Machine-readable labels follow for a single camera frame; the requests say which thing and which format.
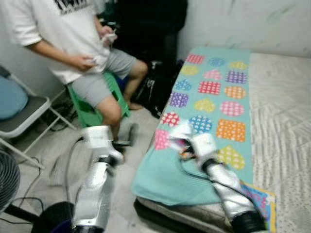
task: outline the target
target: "white t-shirt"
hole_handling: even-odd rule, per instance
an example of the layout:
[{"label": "white t-shirt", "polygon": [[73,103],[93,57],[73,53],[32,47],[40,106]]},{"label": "white t-shirt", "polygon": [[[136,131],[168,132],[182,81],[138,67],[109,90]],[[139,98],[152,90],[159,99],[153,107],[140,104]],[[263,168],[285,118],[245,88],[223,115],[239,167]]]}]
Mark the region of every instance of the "white t-shirt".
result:
[{"label": "white t-shirt", "polygon": [[[44,39],[71,55],[90,55],[96,66],[87,73],[105,68],[109,49],[105,48],[94,23],[92,0],[0,0],[5,3],[9,29],[14,41],[27,46]],[[47,59],[51,71],[64,83],[83,73],[63,63]]]},{"label": "white t-shirt", "polygon": [[104,12],[105,10],[105,0],[93,0],[94,5],[95,5],[95,9],[96,9],[96,13],[100,14],[102,12]]}]

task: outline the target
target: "colorful square pattern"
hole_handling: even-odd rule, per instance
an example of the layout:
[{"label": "colorful square pattern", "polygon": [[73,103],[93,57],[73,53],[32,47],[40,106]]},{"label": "colorful square pattern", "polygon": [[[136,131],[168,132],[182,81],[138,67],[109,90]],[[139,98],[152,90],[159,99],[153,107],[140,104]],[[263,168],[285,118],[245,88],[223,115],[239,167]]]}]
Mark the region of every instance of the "colorful square pattern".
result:
[{"label": "colorful square pattern", "polygon": [[225,80],[230,83],[245,84],[247,81],[247,75],[243,72],[228,71]]},{"label": "colorful square pattern", "polygon": [[192,85],[187,79],[184,79],[183,81],[176,82],[175,88],[177,90],[190,91],[192,88]]},{"label": "colorful square pattern", "polygon": [[201,55],[195,55],[190,53],[189,56],[187,57],[187,62],[192,63],[192,64],[202,64],[204,61],[205,56]]},{"label": "colorful square pattern", "polygon": [[204,78],[220,80],[220,79],[222,79],[222,75],[221,75],[220,71],[214,69],[214,70],[205,72],[204,73]]},{"label": "colorful square pattern", "polygon": [[182,93],[172,92],[170,97],[170,106],[183,108],[187,106],[189,96]]},{"label": "colorful square pattern", "polygon": [[199,111],[206,111],[208,113],[211,113],[215,110],[216,106],[212,101],[210,101],[208,98],[205,98],[203,100],[199,100],[194,104],[194,109]]},{"label": "colorful square pattern", "polygon": [[235,101],[225,101],[220,105],[220,111],[227,116],[237,117],[244,113],[244,107]]},{"label": "colorful square pattern", "polygon": [[244,62],[231,62],[230,67],[234,69],[247,69],[247,64]]},{"label": "colorful square pattern", "polygon": [[237,170],[242,170],[245,167],[243,156],[230,145],[218,151],[218,161],[231,165]]},{"label": "colorful square pattern", "polygon": [[169,132],[165,130],[156,130],[155,131],[155,149],[156,150],[164,150],[170,147],[169,141]]},{"label": "colorful square pattern", "polygon": [[243,99],[246,96],[246,91],[240,86],[227,86],[225,94],[234,99]]},{"label": "colorful square pattern", "polygon": [[201,115],[192,117],[189,123],[196,133],[208,133],[212,128],[211,120]]},{"label": "colorful square pattern", "polygon": [[237,142],[245,141],[246,126],[243,122],[220,119],[216,131],[218,138]]},{"label": "colorful square pattern", "polygon": [[184,75],[196,75],[199,72],[199,68],[196,66],[183,66],[180,73]]},{"label": "colorful square pattern", "polygon": [[208,61],[208,63],[213,67],[221,67],[226,63],[226,61],[223,58],[212,58]]},{"label": "colorful square pattern", "polygon": [[175,112],[165,113],[160,120],[160,124],[168,124],[170,127],[174,127],[179,124],[179,116]]},{"label": "colorful square pattern", "polygon": [[217,82],[204,81],[200,82],[198,91],[203,94],[219,95],[220,86]]}]

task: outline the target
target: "fan grille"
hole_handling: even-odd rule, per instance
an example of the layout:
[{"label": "fan grille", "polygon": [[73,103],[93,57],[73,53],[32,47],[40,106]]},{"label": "fan grille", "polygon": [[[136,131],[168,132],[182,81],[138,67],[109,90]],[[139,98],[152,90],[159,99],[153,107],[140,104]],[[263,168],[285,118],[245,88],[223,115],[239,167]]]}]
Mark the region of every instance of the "fan grille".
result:
[{"label": "fan grille", "polygon": [[0,213],[12,202],[19,187],[20,173],[15,160],[0,150]]}]

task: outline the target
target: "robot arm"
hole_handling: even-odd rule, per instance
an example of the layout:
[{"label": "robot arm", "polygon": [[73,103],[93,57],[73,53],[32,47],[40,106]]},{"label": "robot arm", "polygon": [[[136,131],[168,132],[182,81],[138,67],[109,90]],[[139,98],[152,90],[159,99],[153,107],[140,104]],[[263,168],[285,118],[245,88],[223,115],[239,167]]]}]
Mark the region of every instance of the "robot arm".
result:
[{"label": "robot arm", "polygon": [[83,134],[96,162],[78,194],[72,229],[74,233],[103,233],[109,219],[114,167],[123,163],[123,155],[112,147],[107,126],[90,127]]},{"label": "robot arm", "polygon": [[191,126],[181,124],[171,133],[173,148],[182,150],[186,145],[187,152],[195,155],[198,168],[207,174],[215,192],[222,201],[227,218],[234,232],[263,233],[267,232],[264,219],[252,200],[242,194],[240,179],[225,165],[217,162],[217,147],[213,137],[208,134],[191,136]]}]

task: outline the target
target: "colorful book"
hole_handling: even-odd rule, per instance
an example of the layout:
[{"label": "colorful book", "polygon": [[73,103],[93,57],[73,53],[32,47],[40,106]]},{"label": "colorful book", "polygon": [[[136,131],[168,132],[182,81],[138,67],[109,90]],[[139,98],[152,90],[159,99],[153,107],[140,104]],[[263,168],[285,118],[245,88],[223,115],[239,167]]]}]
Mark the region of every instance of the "colorful book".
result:
[{"label": "colorful book", "polygon": [[242,185],[242,189],[244,194],[255,201],[266,221],[269,232],[276,233],[276,195],[247,183]]}]

